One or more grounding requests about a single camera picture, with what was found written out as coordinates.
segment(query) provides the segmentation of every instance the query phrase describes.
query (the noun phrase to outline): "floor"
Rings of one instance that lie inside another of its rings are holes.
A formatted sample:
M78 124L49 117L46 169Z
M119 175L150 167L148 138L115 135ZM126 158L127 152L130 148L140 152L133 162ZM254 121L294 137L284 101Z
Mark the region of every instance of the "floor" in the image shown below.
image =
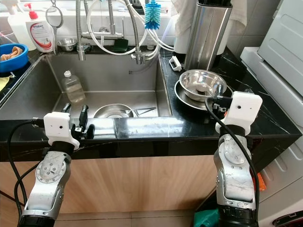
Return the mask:
M191 210L60 214L55 227L191 227Z

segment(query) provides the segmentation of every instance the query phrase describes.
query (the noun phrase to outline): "water bottle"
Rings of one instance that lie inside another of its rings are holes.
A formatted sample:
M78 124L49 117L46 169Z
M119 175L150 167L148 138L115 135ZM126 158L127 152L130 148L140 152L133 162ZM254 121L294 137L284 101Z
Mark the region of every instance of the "water bottle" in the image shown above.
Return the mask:
M65 78L62 80L62 83L68 99L72 103L77 103L85 99L85 94L79 78L72 75L70 71L66 71L64 76Z

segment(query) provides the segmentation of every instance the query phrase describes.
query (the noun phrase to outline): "stack of dishes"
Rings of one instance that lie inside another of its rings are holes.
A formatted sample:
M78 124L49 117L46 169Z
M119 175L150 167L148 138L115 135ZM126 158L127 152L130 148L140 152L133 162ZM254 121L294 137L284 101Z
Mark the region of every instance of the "stack of dishes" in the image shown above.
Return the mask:
M206 111L205 100L208 97L222 95L226 89L224 79L206 70L186 71L175 84L175 93L181 102L203 111Z

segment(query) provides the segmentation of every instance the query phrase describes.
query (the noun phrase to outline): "green bag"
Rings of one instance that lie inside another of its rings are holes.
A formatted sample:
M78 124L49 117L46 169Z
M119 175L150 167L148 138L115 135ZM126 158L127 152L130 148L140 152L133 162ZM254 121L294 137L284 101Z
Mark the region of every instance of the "green bag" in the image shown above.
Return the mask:
M194 227L218 227L219 212L216 210L203 210L195 213Z

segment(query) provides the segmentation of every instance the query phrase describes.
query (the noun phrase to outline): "wooden cabinet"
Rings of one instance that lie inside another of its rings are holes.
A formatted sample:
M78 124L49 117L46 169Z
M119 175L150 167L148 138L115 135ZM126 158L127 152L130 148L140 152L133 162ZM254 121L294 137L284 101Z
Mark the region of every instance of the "wooden cabinet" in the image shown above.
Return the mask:
M20 174L36 162L16 162ZM0 163L0 190L13 197L16 177ZM73 160L61 213L194 209L215 187L213 156ZM25 179L29 195L34 172Z

